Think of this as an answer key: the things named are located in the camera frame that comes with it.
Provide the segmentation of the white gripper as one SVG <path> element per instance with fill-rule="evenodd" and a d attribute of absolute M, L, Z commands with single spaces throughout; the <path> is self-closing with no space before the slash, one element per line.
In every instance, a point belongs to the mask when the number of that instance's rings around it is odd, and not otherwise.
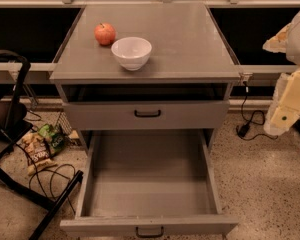
<path fill-rule="evenodd" d="M 287 132 L 300 118 L 300 68 L 282 73 L 266 115 L 264 131 L 272 136 Z"/>

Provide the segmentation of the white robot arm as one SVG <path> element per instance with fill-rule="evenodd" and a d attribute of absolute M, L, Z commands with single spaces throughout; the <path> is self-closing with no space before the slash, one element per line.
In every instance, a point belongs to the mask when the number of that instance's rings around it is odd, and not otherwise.
<path fill-rule="evenodd" d="M 288 61 L 298 66 L 293 73 L 280 75 L 266 115 L 264 131 L 273 136 L 282 135 L 300 118 L 300 11 L 263 44 L 263 49 L 284 53 Z"/>

